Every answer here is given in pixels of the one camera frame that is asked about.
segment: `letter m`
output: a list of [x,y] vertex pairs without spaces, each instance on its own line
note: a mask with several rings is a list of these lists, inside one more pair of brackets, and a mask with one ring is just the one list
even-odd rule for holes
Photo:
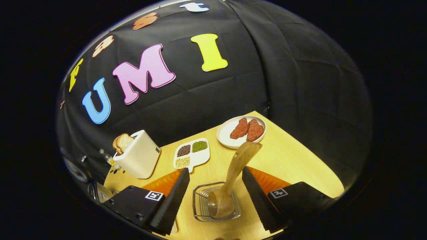
[[139,97],[139,93],[133,91],[131,84],[146,93],[148,90],[148,73],[151,76],[152,88],[159,88],[175,79],[175,74],[170,72],[163,61],[160,50],[161,44],[153,45],[141,54],[139,69],[128,62],[123,62],[113,70],[113,76],[117,76],[123,93],[125,104],[131,104]]

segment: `spoon handle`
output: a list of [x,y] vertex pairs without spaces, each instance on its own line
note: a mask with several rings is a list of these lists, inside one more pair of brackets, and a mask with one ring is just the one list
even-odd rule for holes
[[257,152],[262,147],[260,143],[254,142],[244,142],[234,154],[230,166],[228,167],[227,179],[223,185],[223,190],[225,192],[230,192],[231,187],[233,186],[234,181],[237,176],[243,171],[243,168],[248,164],[252,157],[257,154]]

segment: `wooden spoon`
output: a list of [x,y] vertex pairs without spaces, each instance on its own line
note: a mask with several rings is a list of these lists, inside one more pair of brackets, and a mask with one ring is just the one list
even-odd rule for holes
[[234,212],[231,187],[237,176],[261,147],[260,143],[245,142],[237,149],[228,167],[225,184],[208,195],[208,211],[212,217],[226,217]]

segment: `lentils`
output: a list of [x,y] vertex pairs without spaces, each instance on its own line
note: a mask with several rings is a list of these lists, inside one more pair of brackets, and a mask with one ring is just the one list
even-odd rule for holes
[[208,144],[205,141],[198,141],[193,143],[193,152],[202,151],[208,148]]
[[190,145],[185,145],[178,150],[177,157],[181,157],[190,153]]
[[176,168],[187,167],[190,164],[190,157],[178,158],[175,162]]

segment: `meat slice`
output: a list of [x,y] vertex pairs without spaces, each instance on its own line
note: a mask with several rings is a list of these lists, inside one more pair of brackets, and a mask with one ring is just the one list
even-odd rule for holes
[[246,117],[239,120],[239,124],[236,126],[236,128],[231,132],[230,138],[238,139],[243,137],[248,133],[249,124]]
[[255,120],[252,119],[249,122],[249,130],[248,136],[246,137],[246,141],[253,142],[257,140],[264,133],[264,128]]

